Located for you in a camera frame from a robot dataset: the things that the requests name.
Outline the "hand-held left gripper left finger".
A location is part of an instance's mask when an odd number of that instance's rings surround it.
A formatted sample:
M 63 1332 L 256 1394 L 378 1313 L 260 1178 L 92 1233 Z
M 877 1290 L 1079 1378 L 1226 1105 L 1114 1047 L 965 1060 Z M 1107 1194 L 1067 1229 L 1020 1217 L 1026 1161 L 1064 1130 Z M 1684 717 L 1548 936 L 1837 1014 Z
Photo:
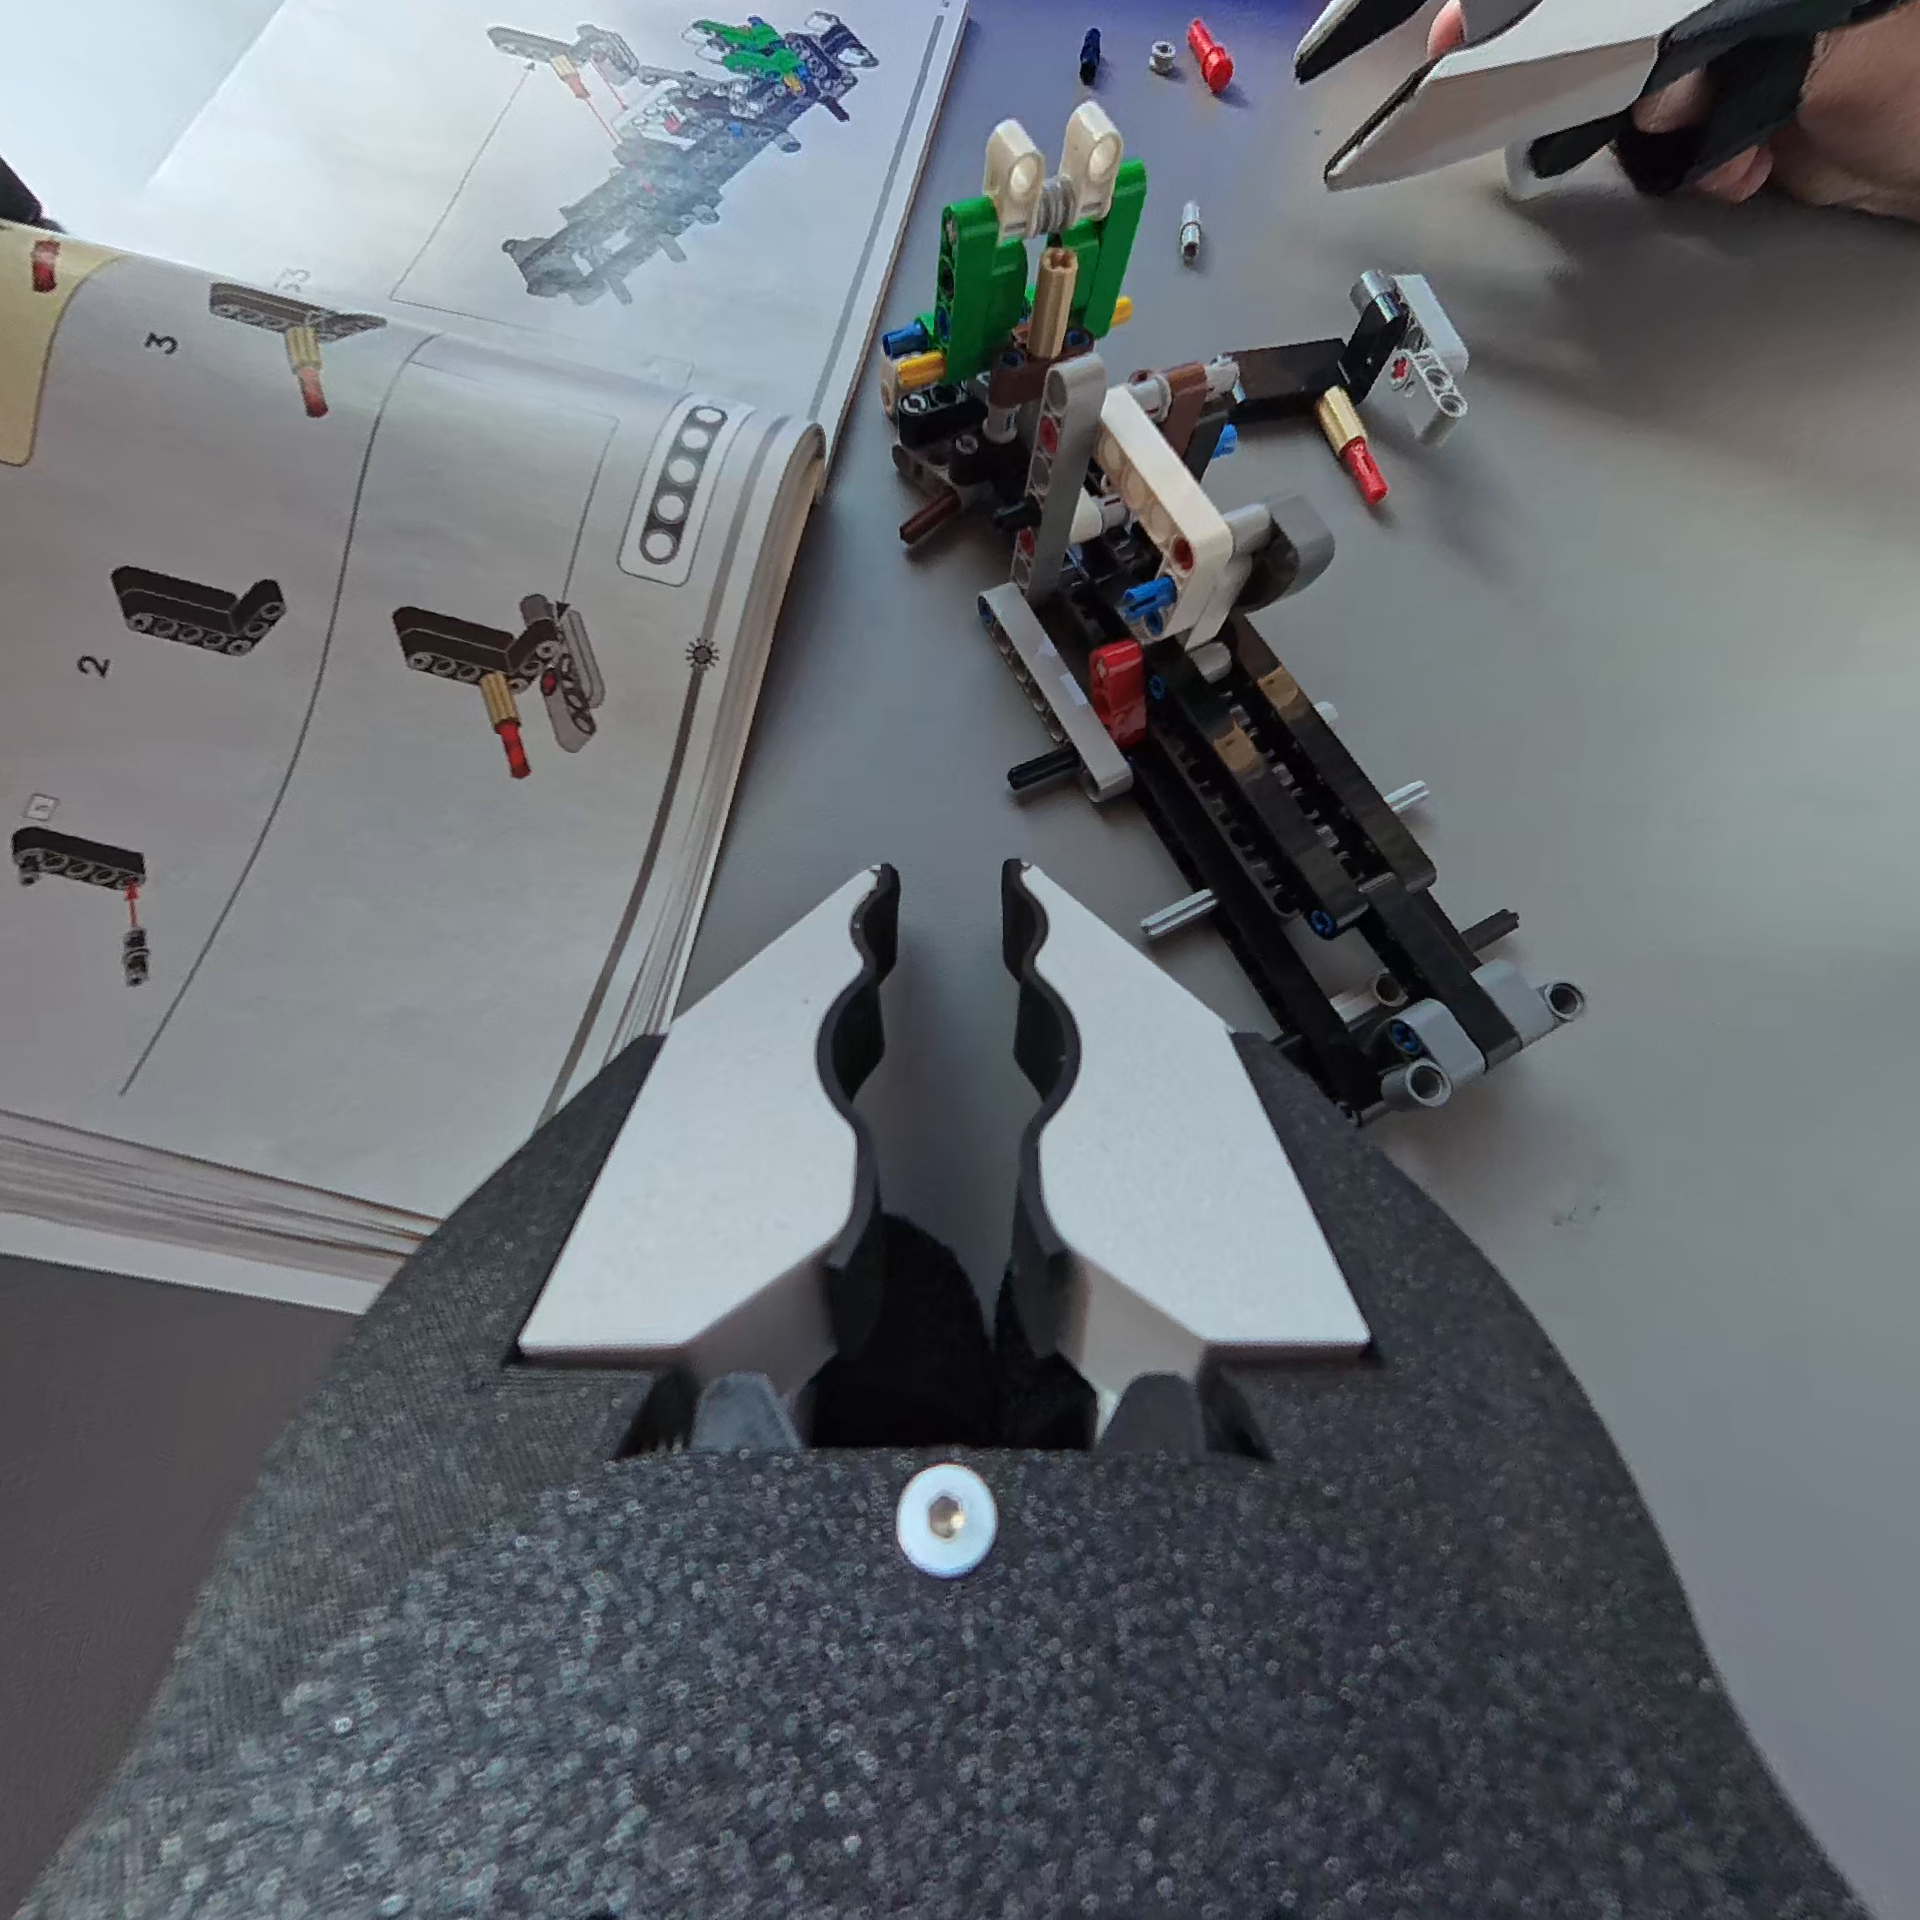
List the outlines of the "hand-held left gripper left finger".
M 869 1343 L 874 1135 L 898 873 L 858 870 L 667 1029 L 520 1332 L 520 1354 L 759 1372 L 801 1388 Z

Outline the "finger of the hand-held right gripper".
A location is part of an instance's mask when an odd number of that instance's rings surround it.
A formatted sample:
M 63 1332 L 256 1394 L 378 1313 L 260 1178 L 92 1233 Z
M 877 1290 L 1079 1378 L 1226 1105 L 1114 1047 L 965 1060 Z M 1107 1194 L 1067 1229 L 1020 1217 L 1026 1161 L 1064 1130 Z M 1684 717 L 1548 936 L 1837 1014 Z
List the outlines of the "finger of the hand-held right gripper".
M 1587 126 L 1629 108 L 1659 36 L 1508 36 L 1465 45 L 1410 76 L 1329 159 L 1329 189 L 1388 184 L 1529 136 Z
M 1409 22 L 1423 4 L 1413 1 L 1338 1 L 1313 22 L 1293 56 L 1293 76 L 1307 85 L 1333 66 L 1356 56 L 1362 48 Z M 1519 78 L 1519 85 L 1559 85 L 1559 69 L 1569 63 L 1569 4 L 1541 1 L 1461 1 L 1445 4 L 1453 18 L 1453 39 L 1442 39 L 1442 52 L 1429 52 L 1410 85 L 1453 80 Z

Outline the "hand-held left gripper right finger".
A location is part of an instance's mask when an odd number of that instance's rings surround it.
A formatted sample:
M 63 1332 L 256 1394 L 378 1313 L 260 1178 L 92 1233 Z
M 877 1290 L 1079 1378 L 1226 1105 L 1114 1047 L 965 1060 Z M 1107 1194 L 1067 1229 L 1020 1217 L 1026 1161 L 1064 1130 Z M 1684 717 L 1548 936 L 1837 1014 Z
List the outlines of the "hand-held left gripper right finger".
M 1353 1357 L 1372 1332 L 1235 1033 L 1018 857 L 1001 865 L 1015 1057 L 1040 1094 L 1015 1189 L 1025 1337 L 1095 1390 Z

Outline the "black beam lego sub-assembly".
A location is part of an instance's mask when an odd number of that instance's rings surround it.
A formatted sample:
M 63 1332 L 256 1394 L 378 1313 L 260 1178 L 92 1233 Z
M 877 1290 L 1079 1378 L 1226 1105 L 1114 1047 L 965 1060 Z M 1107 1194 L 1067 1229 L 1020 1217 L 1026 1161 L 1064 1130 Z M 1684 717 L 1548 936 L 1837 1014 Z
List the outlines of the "black beam lego sub-assembly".
M 1468 413 L 1461 376 L 1472 351 L 1426 277 L 1365 271 L 1351 287 L 1356 325 L 1346 340 L 1235 349 L 1233 422 L 1311 418 L 1367 508 L 1388 497 L 1361 406 L 1395 399 L 1420 444 L 1442 441 Z

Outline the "long black lego chassis model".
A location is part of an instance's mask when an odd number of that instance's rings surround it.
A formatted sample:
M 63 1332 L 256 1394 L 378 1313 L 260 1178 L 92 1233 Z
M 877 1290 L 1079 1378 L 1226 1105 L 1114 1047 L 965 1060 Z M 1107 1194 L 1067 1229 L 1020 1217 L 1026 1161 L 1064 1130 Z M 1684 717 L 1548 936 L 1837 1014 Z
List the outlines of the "long black lego chassis model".
M 1009 785 L 1133 799 L 1192 886 L 1145 934 L 1215 916 L 1280 1047 L 1348 1117 L 1441 1108 L 1587 998 L 1491 956 L 1512 914 L 1452 920 L 1409 798 L 1258 631 L 1335 541 L 1304 495 L 1226 510 L 1204 489 L 1242 430 L 1229 351 L 1104 368 L 1145 210 L 1114 118 L 1076 105 L 1051 165 L 1009 117 L 983 165 L 945 207 L 930 310 L 883 336 L 880 398 L 922 494 L 903 546 L 965 519 L 1009 541 L 1011 581 L 976 612 L 1051 737 Z

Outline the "open lego instruction booklet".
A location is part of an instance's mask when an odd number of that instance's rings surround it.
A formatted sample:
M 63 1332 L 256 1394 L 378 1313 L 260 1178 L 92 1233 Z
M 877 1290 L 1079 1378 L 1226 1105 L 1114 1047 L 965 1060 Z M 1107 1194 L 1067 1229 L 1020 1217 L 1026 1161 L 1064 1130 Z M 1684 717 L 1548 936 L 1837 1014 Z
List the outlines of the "open lego instruction booklet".
M 281 4 L 5 224 L 5 1253 L 362 1305 L 680 992 L 965 4 Z

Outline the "person's right hand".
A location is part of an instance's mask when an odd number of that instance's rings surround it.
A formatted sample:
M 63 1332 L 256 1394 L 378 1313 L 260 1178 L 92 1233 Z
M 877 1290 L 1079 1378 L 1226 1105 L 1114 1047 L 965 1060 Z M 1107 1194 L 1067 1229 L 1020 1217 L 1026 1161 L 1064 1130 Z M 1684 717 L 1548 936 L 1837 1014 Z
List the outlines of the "person's right hand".
M 1825 36 L 1796 117 L 1690 192 L 1722 202 L 1775 192 L 1812 207 L 1915 224 L 1919 4 Z

